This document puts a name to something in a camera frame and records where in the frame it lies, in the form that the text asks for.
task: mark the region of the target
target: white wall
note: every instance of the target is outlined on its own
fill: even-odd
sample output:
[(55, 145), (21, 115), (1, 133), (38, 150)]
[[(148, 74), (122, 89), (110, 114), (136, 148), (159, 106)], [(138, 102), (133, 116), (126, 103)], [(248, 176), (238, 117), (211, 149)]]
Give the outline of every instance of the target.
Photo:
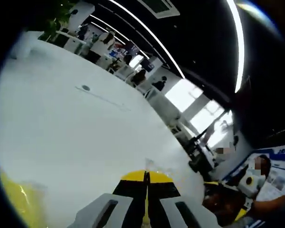
[[(236, 134), (239, 137), (238, 144), (236, 146), (236, 151), (232, 154), (232, 156), (219, 164), (213, 172), (211, 172), (211, 176), (214, 179), (221, 180), (224, 178), (230, 171), (236, 168), (242, 160), (244, 160), (252, 151), (253, 148), (244, 138), (241, 132)], [(218, 147), (229, 147), (230, 142), (233, 143), (233, 131), (229, 131), (227, 135), (221, 140), (218, 144), (216, 144), (215, 148)]]
[(173, 86), (176, 85), (177, 82), (180, 81), (180, 77), (173, 74), (169, 70), (160, 67), (152, 76), (148, 78), (148, 80), (153, 83), (161, 80), (161, 77), (166, 76), (167, 81), (165, 83), (165, 87), (161, 91), (163, 94), (166, 94)]
[(84, 20), (95, 11), (95, 6), (85, 1), (79, 1), (73, 8), (70, 9), (70, 13), (73, 10), (78, 10), (78, 12), (77, 14), (70, 16), (68, 29), (69, 31), (75, 32), (84, 22)]
[(154, 68), (146, 73), (146, 78), (151, 77), (162, 66), (162, 61), (155, 56), (152, 56), (149, 61), (154, 65)]

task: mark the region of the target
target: ceiling vent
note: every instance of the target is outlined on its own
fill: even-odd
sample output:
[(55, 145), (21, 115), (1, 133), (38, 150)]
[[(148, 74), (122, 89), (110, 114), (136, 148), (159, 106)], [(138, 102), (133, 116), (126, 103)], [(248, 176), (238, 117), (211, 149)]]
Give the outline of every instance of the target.
[(180, 13), (170, 0), (137, 0), (157, 19), (179, 16)]

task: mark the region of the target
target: white table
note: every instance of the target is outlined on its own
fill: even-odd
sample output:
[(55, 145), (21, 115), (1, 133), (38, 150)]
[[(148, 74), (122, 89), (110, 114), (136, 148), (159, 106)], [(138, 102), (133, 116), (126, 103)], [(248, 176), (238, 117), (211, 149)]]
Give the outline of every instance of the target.
[[(90, 92), (76, 88), (82, 85)], [(7, 60), (0, 76), (0, 167), (16, 182), (45, 186), (49, 227), (71, 224), (122, 175), (145, 168), (146, 158), (173, 169), (180, 193), (202, 201), (201, 176), (141, 93), (43, 41), (27, 59)]]
[(60, 34), (60, 35), (63, 35), (63, 36), (66, 36), (66, 37), (69, 38), (68, 41), (66, 42), (66, 44), (65, 44), (64, 47), (63, 47), (65, 50), (68, 50), (68, 51), (70, 51), (70, 52), (72, 52), (72, 53), (75, 53), (75, 54), (77, 54), (77, 55), (80, 55), (80, 54), (81, 54), (83, 48), (84, 48), (85, 45), (86, 45), (86, 42), (85, 42), (85, 41), (80, 40), (80, 39), (78, 39), (77, 37), (73, 37), (73, 36), (71, 36), (71, 35), (69, 35), (69, 34), (67, 34), (67, 33), (65, 33), (65, 32), (56, 31), (56, 33), (58, 33), (58, 34)]

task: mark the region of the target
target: black ceiling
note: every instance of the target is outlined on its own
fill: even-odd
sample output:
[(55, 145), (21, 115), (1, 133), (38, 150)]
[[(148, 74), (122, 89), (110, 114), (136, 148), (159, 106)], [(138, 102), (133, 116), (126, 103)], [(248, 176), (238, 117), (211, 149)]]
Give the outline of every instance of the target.
[[(129, 14), (108, 0), (89, 1), (96, 5), (94, 16), (133, 40), (141, 50), (160, 55), (165, 65), (180, 76), (165, 51)], [(240, 106), (234, 93), (238, 73), (237, 33), (226, 0), (171, 0), (180, 16), (163, 19), (156, 19), (136, 0), (117, 2), (155, 33), (185, 77), (202, 86), (208, 97), (224, 107)], [(285, 0), (253, 2), (273, 20), (282, 35), (282, 39), (277, 38), (238, 7), (245, 41), (243, 81), (249, 78), (251, 86), (250, 105), (243, 110), (243, 127), (253, 144), (262, 146), (270, 135), (285, 129)], [(92, 17), (88, 20), (106, 27)]]

